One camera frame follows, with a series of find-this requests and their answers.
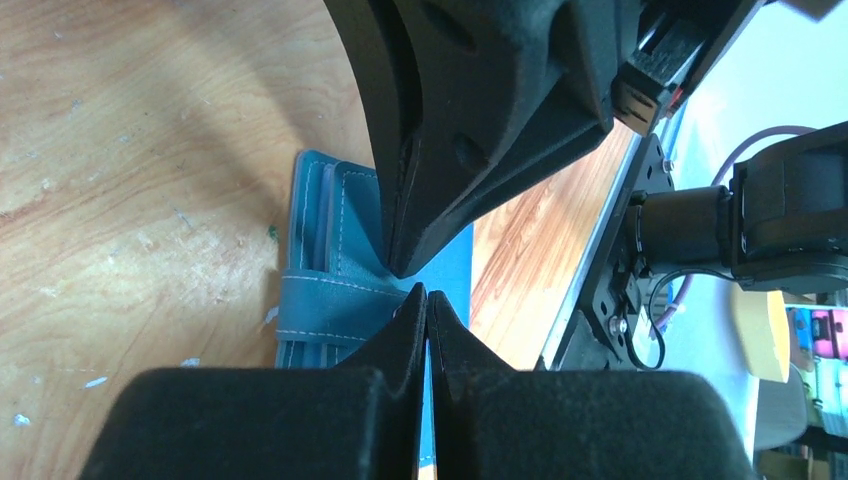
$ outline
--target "wooden table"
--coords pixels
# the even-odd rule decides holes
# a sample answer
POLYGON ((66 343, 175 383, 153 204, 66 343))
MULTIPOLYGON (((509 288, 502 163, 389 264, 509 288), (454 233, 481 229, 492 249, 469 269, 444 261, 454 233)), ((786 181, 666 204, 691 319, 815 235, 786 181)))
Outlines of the wooden table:
MULTIPOLYGON (((629 138, 478 222, 472 329, 513 365, 535 363, 629 138)), ((372 162, 320 0, 0 4, 0 476, 75 476, 143 370, 272 364, 306 147, 372 162)))

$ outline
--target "cable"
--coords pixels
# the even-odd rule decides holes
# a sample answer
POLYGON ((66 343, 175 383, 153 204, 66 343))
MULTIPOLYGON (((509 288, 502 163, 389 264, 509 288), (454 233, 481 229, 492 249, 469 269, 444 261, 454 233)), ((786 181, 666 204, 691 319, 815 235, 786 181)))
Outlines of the cable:
MULTIPOLYGON (((739 146, 736 147, 732 152, 730 152, 730 155, 728 155, 724 163, 721 164, 721 168, 719 168, 718 173, 716 174, 715 178, 713 178, 713 181, 710 183, 710 186, 715 187, 717 185, 721 185, 722 180, 724 180, 724 177, 730 171, 730 168, 733 166, 733 164, 736 163, 736 160, 738 160, 739 157, 741 157, 742 154, 745 153, 746 150, 751 148, 751 146, 753 146, 755 143, 777 135, 798 136, 806 135, 815 131, 815 128, 803 127, 800 125, 779 125, 776 127, 761 130, 751 135, 744 142, 739 144, 739 146)), ((663 314, 660 315, 660 318, 657 319, 658 329, 663 328, 668 323, 671 317, 674 316, 674 314, 677 312, 678 307, 683 303, 683 300, 686 299, 686 294, 689 292, 689 288, 692 286, 692 279, 692 274, 687 274, 686 278, 683 279, 683 284, 680 286, 680 290, 677 292, 677 295, 674 296, 674 301, 668 305, 668 308, 666 308, 663 314)))
POLYGON ((624 341, 627 344, 627 356, 630 357, 630 361, 633 365, 640 370, 658 370, 662 367, 663 361, 665 361, 665 339, 663 339, 662 331, 660 331, 660 327, 657 326, 657 323, 654 322, 654 302, 657 300, 657 294, 663 287, 673 282, 675 279, 680 278, 686 275, 687 278, 691 278, 692 275, 695 274, 703 274, 703 275, 711 275, 713 277, 718 277, 724 280, 733 281, 733 278, 728 277, 727 275, 723 275, 719 272, 709 270, 706 268, 681 268, 679 270, 675 270, 673 272, 669 272, 664 277, 660 279, 659 282, 654 286, 654 289, 651 291, 651 296, 648 299, 648 306, 646 310, 648 311, 648 322, 651 324, 651 330, 654 332, 654 336, 657 339, 657 347, 659 348, 659 358, 657 359, 656 365, 649 367, 645 365, 642 359, 639 358, 639 355, 636 353, 636 349, 633 347, 633 332, 628 331, 624 335, 624 341))

